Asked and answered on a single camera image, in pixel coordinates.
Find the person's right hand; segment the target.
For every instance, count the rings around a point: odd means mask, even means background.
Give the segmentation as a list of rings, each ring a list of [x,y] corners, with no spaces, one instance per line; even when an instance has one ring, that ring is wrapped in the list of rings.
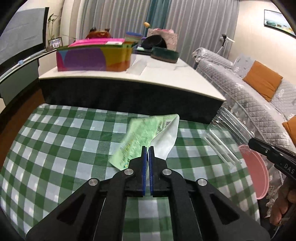
[[[278,191],[278,198],[271,209],[269,221],[272,225],[278,225],[282,216],[287,212],[289,203],[295,204],[295,181],[285,178]]]

